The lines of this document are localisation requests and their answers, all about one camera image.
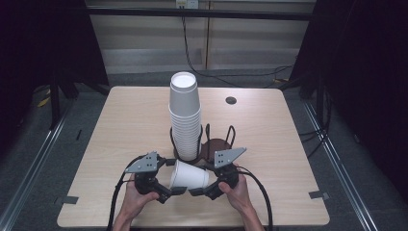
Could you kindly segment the yellow floor tape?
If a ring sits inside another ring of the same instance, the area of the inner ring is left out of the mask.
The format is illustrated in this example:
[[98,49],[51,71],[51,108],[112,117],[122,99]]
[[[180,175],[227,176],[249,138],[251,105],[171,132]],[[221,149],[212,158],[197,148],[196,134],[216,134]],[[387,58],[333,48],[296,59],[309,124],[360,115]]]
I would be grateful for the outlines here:
[[45,106],[48,101],[51,98],[51,90],[48,90],[47,93],[41,98],[41,100],[38,102],[37,107],[41,108],[43,106]]

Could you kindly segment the black metal stand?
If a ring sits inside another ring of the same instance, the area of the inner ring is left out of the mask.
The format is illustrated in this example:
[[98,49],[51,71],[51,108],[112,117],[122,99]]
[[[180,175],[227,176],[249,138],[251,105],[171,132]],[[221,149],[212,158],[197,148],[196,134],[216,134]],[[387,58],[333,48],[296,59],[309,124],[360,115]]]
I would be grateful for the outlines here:
[[58,84],[58,76],[57,73],[54,72],[51,75],[51,82],[50,82],[50,100],[51,100],[51,125],[50,129],[53,130],[58,122],[60,121],[60,92],[59,92],[59,84]]

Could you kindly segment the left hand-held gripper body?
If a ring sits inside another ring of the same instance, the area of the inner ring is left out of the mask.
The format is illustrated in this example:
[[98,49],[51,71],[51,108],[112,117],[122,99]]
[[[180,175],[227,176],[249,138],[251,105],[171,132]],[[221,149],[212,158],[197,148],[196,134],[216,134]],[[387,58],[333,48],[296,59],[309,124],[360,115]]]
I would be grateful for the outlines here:
[[135,188],[140,194],[157,193],[158,201],[164,204],[171,197],[171,190],[159,183],[157,174],[165,164],[166,158],[152,151],[136,158],[125,168],[124,172],[135,175]]

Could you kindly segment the black curtain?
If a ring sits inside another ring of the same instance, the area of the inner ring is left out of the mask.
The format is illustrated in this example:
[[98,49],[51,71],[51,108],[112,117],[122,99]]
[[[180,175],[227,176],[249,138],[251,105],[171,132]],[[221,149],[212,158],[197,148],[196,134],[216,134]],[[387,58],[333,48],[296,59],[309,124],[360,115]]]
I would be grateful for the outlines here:
[[34,90],[109,84],[85,0],[0,0],[0,157]]
[[408,202],[408,0],[316,0],[292,78],[324,85]]

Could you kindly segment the white wall power outlet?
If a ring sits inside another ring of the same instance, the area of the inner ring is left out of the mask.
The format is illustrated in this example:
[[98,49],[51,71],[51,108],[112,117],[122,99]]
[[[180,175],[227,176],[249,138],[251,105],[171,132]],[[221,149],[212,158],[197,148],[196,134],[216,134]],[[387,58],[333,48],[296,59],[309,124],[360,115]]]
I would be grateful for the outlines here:
[[177,9],[190,9],[190,10],[199,9],[198,0],[175,0],[175,4]]

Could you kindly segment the single white paper cup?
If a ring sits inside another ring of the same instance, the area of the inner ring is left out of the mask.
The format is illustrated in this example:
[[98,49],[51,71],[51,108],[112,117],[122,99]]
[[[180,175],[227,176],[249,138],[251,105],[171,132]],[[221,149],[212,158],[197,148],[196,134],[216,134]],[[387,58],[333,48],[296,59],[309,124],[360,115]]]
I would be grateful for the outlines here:
[[209,173],[199,167],[176,161],[170,177],[171,188],[186,187],[188,190],[205,188],[209,183]]

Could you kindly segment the grey tape strip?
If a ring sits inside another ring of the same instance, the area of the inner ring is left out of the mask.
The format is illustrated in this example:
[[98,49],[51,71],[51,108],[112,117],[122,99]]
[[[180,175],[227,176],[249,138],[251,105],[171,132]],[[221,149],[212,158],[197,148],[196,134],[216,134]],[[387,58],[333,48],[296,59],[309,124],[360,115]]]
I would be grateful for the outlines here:
[[64,205],[64,204],[76,204],[78,201],[78,196],[59,196],[55,199],[54,203],[56,205]]
[[309,196],[311,199],[321,198],[322,200],[327,200],[330,198],[327,192],[321,192],[321,191],[309,192]]

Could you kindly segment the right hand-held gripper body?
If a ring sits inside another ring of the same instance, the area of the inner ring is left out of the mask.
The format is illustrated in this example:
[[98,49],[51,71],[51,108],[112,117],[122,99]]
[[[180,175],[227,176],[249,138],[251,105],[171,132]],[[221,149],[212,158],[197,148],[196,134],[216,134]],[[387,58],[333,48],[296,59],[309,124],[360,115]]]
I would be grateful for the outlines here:
[[237,160],[244,152],[245,147],[219,150],[215,152],[214,166],[217,169],[213,171],[217,180],[215,183],[209,185],[204,189],[206,196],[212,200],[217,199],[223,192],[218,187],[220,182],[227,183],[231,188],[235,188],[239,182],[239,174],[237,167],[234,165],[234,161]]

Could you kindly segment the person's right hand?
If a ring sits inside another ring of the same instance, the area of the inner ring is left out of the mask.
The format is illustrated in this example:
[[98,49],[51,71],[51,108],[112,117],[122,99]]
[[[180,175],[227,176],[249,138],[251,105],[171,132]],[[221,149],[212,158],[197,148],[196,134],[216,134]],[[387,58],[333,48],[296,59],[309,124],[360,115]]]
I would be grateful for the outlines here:
[[249,214],[254,210],[250,201],[246,178],[242,174],[239,174],[239,182],[235,188],[231,188],[225,182],[220,182],[218,187],[227,195],[231,206],[240,214]]

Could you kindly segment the person's left hand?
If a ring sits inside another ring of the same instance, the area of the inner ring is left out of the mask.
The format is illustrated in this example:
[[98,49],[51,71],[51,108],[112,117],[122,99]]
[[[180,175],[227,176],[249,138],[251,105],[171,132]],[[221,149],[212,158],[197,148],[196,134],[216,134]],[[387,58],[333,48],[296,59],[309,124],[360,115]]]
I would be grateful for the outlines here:
[[156,192],[149,192],[148,194],[140,194],[133,182],[126,185],[126,192],[119,212],[119,216],[127,222],[132,221],[142,211],[144,206],[158,198]]

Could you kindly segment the metal floor rail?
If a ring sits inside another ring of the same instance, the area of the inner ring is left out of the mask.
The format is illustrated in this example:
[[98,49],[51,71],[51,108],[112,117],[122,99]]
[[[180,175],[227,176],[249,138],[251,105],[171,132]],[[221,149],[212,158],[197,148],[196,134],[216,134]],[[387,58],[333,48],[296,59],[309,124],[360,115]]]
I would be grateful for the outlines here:
[[310,102],[305,102],[304,108],[319,137],[319,144],[323,147],[332,168],[334,168],[334,171],[336,172],[351,207],[353,208],[357,219],[359,219],[364,231],[379,231],[365,201],[351,180],[345,165],[337,152],[337,149],[318,122],[318,116],[313,105]]
[[64,128],[66,117],[69,115],[72,107],[73,103],[70,102],[66,106],[63,114],[57,121],[54,128],[48,131],[47,136],[36,155],[36,158],[31,163],[30,167],[25,171],[24,178],[19,184],[4,213],[0,217],[0,231],[12,231],[17,217],[29,196],[32,187],[38,179],[41,169],[43,168],[55,142]]

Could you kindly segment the black horizontal bar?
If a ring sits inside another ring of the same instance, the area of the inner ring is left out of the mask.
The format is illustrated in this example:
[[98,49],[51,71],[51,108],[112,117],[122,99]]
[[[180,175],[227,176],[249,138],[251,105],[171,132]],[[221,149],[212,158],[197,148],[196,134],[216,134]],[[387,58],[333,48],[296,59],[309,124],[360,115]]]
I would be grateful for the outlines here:
[[142,8],[102,8],[88,7],[88,14],[98,15],[134,15],[134,16],[173,16],[173,17],[206,17],[206,18],[238,18],[265,20],[310,21],[317,17],[310,13],[269,13],[240,12],[219,10],[180,10],[180,9],[142,9]]

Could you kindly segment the stack of white paper cups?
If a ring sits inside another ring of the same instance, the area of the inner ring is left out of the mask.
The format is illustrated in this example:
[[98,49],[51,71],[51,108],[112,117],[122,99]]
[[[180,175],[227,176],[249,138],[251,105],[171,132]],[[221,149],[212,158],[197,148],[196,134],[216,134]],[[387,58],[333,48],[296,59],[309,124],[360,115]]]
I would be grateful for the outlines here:
[[192,161],[198,155],[201,135],[201,104],[192,73],[177,72],[171,77],[168,109],[177,155]]

